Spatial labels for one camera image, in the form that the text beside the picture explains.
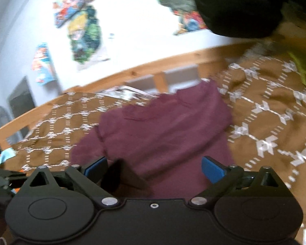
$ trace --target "black fabric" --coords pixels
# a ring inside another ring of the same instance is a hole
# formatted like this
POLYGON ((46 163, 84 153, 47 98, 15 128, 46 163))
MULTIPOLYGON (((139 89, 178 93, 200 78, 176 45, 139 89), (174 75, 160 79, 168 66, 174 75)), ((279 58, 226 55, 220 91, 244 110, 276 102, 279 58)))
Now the black fabric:
MULTIPOLYGON (((215 34, 263 38, 282 20, 281 7, 289 0, 195 0, 198 12, 215 34)), ((292 0, 306 9, 306 0, 292 0)))

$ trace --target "dark clothing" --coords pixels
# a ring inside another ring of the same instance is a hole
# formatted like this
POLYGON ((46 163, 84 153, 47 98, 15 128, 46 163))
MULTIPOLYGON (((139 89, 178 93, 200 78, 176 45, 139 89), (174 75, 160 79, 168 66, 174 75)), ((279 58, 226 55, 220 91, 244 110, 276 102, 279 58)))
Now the dark clothing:
POLYGON ((224 134, 230 124, 216 83, 202 81, 174 95, 161 94, 148 106, 104 113, 100 125, 72 149, 71 163, 122 158, 147 181, 152 194, 146 197, 190 198, 210 184, 201 171, 203 156, 233 163, 224 134))
MULTIPOLYGON (((215 34, 263 38, 282 20, 281 8, 289 0, 195 0, 205 24, 215 34)), ((306 12, 306 0, 290 0, 306 12)))

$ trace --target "brown patterned blanket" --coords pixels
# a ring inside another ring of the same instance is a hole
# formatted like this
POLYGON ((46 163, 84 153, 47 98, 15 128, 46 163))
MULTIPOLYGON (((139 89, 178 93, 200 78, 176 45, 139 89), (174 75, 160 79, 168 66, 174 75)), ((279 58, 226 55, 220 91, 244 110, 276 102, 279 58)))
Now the brown patterned blanket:
POLYGON ((306 245, 306 88, 295 63, 288 54, 250 57, 215 79, 232 109, 228 141, 235 162, 279 174, 303 208, 297 240, 306 245))
MULTIPOLYGON (((229 147, 247 170, 272 166, 304 210, 297 240, 306 244, 306 88, 288 54, 250 56, 215 78, 233 112, 229 147)), ((40 165, 64 170, 72 146, 100 121, 101 113, 126 103, 145 105, 152 96, 127 101, 88 93, 65 94, 2 168, 28 174, 40 165)))

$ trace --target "teal fabric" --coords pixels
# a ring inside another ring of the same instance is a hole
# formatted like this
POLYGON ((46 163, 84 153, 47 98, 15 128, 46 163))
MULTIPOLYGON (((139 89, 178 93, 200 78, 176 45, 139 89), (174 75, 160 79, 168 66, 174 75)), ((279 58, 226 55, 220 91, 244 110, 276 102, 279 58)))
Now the teal fabric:
POLYGON ((2 151, 0 155, 0 164, 4 163, 7 159, 10 159, 15 155, 15 151, 11 147, 2 151))

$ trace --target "small hole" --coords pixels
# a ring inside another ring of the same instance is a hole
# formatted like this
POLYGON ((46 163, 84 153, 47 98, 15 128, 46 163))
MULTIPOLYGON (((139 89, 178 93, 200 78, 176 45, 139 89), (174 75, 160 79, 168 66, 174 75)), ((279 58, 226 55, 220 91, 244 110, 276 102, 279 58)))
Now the small hole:
POLYGON ((151 206, 151 208, 153 208, 153 209, 155 209, 155 208, 158 208, 158 207, 159 207, 159 205, 158 205, 158 204, 151 204, 150 206, 151 206))
POLYGON ((261 185, 279 187, 279 185, 277 184, 271 173, 265 173, 261 185))
POLYGON ((37 187, 49 184, 44 173, 39 172, 30 184, 30 187, 37 187))

